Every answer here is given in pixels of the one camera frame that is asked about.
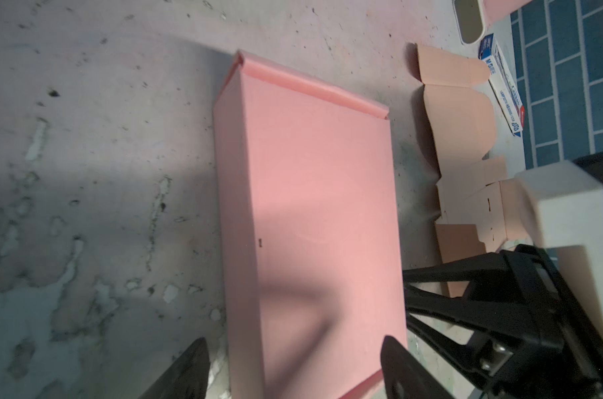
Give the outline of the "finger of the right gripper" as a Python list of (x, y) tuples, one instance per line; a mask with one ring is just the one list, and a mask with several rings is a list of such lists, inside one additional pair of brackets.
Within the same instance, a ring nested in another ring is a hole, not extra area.
[(481, 254), (437, 266), (403, 271), (404, 297), (427, 298), (434, 294), (411, 283), (468, 282), (463, 299), (515, 299), (516, 287), (511, 268), (500, 253)]
[(462, 297), (449, 298), (406, 286), (404, 303), (409, 331), (429, 343), (441, 343), (443, 336), (418, 319), (419, 315), (484, 333), (506, 344), (531, 339), (530, 312), (514, 289), (469, 286)]

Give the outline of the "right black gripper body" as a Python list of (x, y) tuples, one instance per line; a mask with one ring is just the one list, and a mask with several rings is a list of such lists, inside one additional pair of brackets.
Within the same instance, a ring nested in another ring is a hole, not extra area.
[[(603, 153), (572, 161), (603, 184)], [(558, 269), (532, 242), (499, 252), (531, 315), (531, 339), (506, 344), (475, 332), (467, 375), (489, 397), (603, 398), (603, 339)]]

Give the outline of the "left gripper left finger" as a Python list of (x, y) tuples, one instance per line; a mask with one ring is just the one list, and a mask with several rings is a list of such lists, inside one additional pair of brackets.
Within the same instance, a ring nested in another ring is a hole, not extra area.
[(140, 396), (140, 399), (205, 399), (210, 370), (208, 344), (200, 337)]

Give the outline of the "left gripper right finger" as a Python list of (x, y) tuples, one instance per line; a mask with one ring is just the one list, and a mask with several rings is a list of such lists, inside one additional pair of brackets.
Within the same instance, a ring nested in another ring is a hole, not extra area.
[(453, 399), (394, 337), (384, 337), (380, 361), (387, 399)]

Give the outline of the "orange paper box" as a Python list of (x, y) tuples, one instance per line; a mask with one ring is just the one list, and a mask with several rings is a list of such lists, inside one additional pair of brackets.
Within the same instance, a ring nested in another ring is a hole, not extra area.
[(430, 46), (417, 46), (424, 106), (441, 178), (441, 216), (435, 222), (445, 263), (530, 242), (517, 209), (517, 185), (506, 159), (490, 157), (496, 115), (476, 87), (488, 81), (485, 62)]

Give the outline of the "pink paper box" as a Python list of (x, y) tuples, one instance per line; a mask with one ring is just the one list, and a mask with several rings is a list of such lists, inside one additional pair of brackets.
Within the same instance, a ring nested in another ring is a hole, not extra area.
[(366, 398), (406, 340), (389, 108), (239, 51), (213, 108), (235, 398)]

